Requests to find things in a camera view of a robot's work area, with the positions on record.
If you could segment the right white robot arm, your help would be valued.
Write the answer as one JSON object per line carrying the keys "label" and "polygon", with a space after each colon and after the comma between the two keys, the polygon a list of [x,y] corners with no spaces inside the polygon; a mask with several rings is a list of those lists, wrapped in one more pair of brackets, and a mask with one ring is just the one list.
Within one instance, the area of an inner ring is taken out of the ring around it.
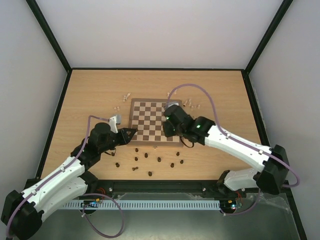
{"label": "right white robot arm", "polygon": [[162,126],[166,137],[180,137],[192,144],[219,149],[250,165],[245,170],[226,170],[218,183],[218,191],[229,196],[234,191],[260,188],[265,193],[278,195],[289,172],[289,161],[284,147],[260,145],[231,134],[213,120],[199,116],[192,118],[177,103],[165,106]]}

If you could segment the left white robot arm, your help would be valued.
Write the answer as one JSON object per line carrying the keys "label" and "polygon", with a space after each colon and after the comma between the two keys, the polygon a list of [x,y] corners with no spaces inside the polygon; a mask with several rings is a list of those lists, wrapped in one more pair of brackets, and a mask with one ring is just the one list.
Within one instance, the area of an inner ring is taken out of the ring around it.
{"label": "left white robot arm", "polygon": [[103,153],[127,145],[135,133],[134,128],[118,129],[111,122],[88,128],[81,144],[58,168],[23,191],[12,190],[6,196],[0,217],[6,225],[6,236],[28,240],[62,205],[89,194],[91,185],[98,180],[89,169]]}

